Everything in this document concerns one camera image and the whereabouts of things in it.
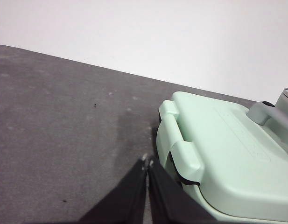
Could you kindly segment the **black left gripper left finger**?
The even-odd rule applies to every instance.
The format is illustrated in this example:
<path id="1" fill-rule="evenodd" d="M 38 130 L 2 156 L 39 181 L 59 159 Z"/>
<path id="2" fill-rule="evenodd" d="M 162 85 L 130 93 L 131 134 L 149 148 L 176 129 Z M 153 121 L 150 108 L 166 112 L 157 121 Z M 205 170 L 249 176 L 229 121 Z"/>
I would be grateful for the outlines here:
<path id="1" fill-rule="evenodd" d="M 136 161 L 118 185 L 79 219 L 81 224 L 142 224 L 146 202 L 146 157 Z"/>

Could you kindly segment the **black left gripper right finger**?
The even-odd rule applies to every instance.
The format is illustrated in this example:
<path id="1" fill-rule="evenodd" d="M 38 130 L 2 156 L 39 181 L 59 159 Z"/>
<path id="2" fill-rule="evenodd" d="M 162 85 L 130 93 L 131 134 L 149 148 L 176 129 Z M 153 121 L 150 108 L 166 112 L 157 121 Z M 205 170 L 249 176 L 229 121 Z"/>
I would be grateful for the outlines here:
<path id="1" fill-rule="evenodd" d="M 149 160 L 148 178 L 154 224 L 215 223 L 215 218 L 180 188 L 157 159 Z"/>

